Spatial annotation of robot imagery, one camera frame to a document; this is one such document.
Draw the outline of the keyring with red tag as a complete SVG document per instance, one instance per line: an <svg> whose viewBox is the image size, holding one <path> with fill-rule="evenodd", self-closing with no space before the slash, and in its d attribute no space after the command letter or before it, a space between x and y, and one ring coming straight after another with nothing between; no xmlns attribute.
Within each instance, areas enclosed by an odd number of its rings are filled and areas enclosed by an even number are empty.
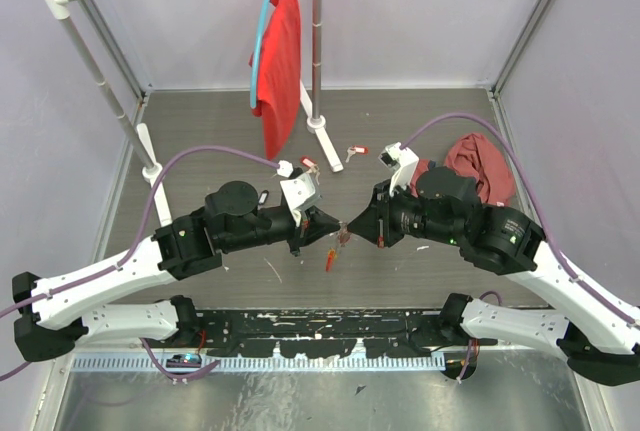
<svg viewBox="0 0 640 431"><path fill-rule="evenodd" d="M340 228L337 232L333 233L334 241L327 253L327 259L325 264L325 271L329 273L332 270L338 256L341 251L346 247L346 244L351 238L351 233L348 231L348 224L345 222L340 223Z"/></svg>

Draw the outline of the key with black tag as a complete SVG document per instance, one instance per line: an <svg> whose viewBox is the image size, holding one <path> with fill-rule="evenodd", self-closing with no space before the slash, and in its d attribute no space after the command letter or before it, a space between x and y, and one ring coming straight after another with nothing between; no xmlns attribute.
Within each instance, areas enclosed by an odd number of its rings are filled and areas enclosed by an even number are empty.
<svg viewBox="0 0 640 431"><path fill-rule="evenodd" d="M263 190L258 197L258 207L263 207L269 198L269 191Z"/></svg>

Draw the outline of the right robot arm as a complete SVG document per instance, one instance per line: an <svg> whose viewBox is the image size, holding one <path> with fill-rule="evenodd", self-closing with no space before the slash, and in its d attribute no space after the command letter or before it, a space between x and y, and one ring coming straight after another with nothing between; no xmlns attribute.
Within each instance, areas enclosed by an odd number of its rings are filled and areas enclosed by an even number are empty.
<svg viewBox="0 0 640 431"><path fill-rule="evenodd" d="M367 208L347 226L379 248L406 236L451 245L461 258L529 289L549 304L543 311L507 309L452 293L438 330L452 345L494 339L547 352L578 375L601 385L639 379L638 308L623 304L583 272L569 272L553 254L544 230L522 212L481 202L472 179L447 167L423 173L414 192L390 181L373 188Z"/></svg>

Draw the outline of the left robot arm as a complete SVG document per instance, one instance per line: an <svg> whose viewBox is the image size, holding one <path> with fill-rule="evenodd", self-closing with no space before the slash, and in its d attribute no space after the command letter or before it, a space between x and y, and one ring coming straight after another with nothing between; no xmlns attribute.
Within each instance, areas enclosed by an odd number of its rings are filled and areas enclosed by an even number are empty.
<svg viewBox="0 0 640 431"><path fill-rule="evenodd" d="M281 184L279 205L263 207L256 189L231 181L203 207L157 229L130 250L52 278L24 272L12 280L20 316L14 341L27 362L63 356L79 344L143 338L188 347L202 326L184 296L143 305L119 299L217 269L232 252L288 245L292 255L340 228L316 206L319 194L302 177Z"/></svg>

